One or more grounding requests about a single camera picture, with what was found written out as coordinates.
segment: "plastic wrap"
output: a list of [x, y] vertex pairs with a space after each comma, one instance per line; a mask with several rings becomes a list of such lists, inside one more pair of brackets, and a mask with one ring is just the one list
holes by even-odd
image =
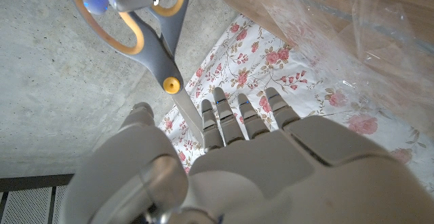
[[271, 17], [285, 41], [350, 96], [384, 106], [434, 138], [433, 14], [427, 11], [433, 3], [250, 0], [248, 8], [262, 14], [256, 19]]

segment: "robot finger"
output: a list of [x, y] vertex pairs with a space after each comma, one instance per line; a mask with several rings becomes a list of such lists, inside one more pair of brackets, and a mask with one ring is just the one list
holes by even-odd
[[244, 94], [238, 96], [239, 110], [243, 116], [244, 126], [247, 130], [249, 139], [253, 139], [260, 134], [270, 132], [263, 120], [259, 117], [256, 111], [253, 109], [248, 98]]
[[203, 120], [203, 150], [207, 153], [212, 149], [224, 147], [222, 136], [218, 131], [216, 116], [208, 99], [202, 101], [201, 110]]
[[283, 127], [289, 123], [300, 119], [297, 113], [285, 102], [276, 89], [267, 88], [265, 94], [280, 129], [283, 129]]
[[244, 140], [243, 132], [239, 127], [237, 118], [233, 115], [231, 106], [224, 95], [222, 88], [215, 88], [212, 92], [214, 100], [216, 101], [217, 112], [220, 118], [220, 126], [222, 127], [224, 141], [226, 145]]

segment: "floral fabric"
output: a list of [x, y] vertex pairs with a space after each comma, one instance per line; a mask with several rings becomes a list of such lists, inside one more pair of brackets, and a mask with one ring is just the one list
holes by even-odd
[[[433, 141], [369, 98], [352, 91], [350, 86], [317, 70], [315, 63], [240, 15], [211, 49], [186, 90], [199, 110], [203, 99], [214, 101], [212, 90], [220, 86], [240, 124], [243, 118], [237, 96], [244, 93], [265, 124], [276, 130], [264, 93], [268, 87], [274, 87], [299, 116], [327, 117], [390, 151], [434, 195]], [[203, 149], [176, 107], [166, 114], [159, 127], [172, 140], [188, 172]]]

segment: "concrete floor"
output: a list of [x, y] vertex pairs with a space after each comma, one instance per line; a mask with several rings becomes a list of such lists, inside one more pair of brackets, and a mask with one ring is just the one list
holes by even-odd
[[[70, 0], [0, 6], [0, 178], [72, 173], [135, 103], [147, 101], [156, 122], [173, 105], [146, 68], [97, 38]], [[186, 81], [236, 15], [222, 0], [190, 0], [176, 53]], [[98, 21], [134, 43], [113, 11]]]

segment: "metal grate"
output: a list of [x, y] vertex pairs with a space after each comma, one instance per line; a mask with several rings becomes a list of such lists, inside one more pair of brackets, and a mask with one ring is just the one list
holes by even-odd
[[54, 200], [53, 223], [59, 223], [60, 211], [62, 210], [63, 197], [65, 196], [68, 185], [59, 186], [56, 188], [56, 199]]
[[9, 192], [1, 224], [46, 224], [51, 195], [51, 187]]

